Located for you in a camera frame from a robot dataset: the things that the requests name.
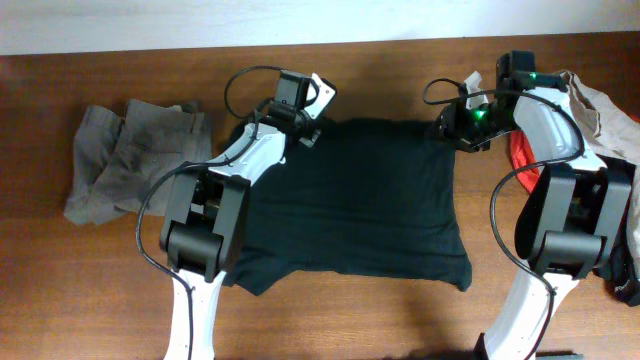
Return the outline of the dark green t-shirt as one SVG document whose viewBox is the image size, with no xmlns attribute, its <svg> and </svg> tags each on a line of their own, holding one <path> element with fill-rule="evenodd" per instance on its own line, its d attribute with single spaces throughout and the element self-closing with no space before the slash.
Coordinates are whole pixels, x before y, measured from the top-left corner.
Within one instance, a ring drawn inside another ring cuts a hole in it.
<svg viewBox="0 0 640 360">
<path fill-rule="evenodd" d="M 454 206 L 454 148 L 428 124 L 358 118 L 287 150 L 252 186 L 240 256 L 225 277 L 261 295 L 296 271 L 441 281 L 472 265 Z"/>
</svg>

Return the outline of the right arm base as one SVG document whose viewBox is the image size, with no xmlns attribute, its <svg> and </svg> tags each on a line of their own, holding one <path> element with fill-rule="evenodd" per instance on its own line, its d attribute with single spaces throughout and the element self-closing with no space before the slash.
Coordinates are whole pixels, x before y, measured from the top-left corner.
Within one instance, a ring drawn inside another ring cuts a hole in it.
<svg viewBox="0 0 640 360">
<path fill-rule="evenodd" d="M 481 333 L 475 344 L 472 352 L 473 360 L 488 360 L 487 351 L 485 349 L 485 334 Z M 583 354 L 578 354 L 572 351 L 554 351 L 554 352 L 542 352 L 536 354 L 537 360 L 585 360 L 586 357 Z"/>
</svg>

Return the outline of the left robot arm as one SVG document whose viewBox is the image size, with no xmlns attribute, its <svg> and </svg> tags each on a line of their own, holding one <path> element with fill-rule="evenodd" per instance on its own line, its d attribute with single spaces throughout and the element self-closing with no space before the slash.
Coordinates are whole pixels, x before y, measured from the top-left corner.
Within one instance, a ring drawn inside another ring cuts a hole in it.
<svg viewBox="0 0 640 360">
<path fill-rule="evenodd" d="M 173 281 L 168 359 L 212 359 L 219 294 L 242 246 L 253 184 L 285 161 L 286 144 L 310 145 L 328 104 L 283 101 L 254 112 L 241 135 L 219 156 L 185 163 L 164 175 L 173 182 L 160 234 L 162 271 Z"/>
</svg>

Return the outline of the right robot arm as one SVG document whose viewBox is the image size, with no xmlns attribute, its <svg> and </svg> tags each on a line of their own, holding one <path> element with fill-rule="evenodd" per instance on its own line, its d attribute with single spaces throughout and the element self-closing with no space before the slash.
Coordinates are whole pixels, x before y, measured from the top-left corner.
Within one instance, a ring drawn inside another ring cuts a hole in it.
<svg viewBox="0 0 640 360">
<path fill-rule="evenodd" d="M 475 359 L 533 359 L 564 298 L 604 266 L 627 214 L 631 181 L 588 146 L 562 79 L 511 71 L 492 90 L 473 73 L 443 100 L 439 135 L 466 152 L 523 131 L 540 178 L 516 222 L 515 248 L 497 236 L 518 268 L 495 322 L 478 337 Z"/>
</svg>

